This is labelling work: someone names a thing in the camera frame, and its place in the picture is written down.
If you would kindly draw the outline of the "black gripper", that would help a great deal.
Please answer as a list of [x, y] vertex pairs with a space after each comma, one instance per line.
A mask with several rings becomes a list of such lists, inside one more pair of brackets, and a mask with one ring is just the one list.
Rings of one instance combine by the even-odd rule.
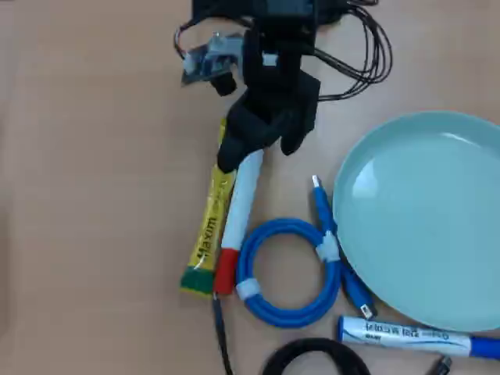
[[217, 165], [236, 170], [246, 156], [280, 137], [284, 155], [295, 153], [315, 126], [320, 81], [301, 69], [314, 51], [311, 30], [245, 31], [242, 76], [245, 93], [230, 107]]

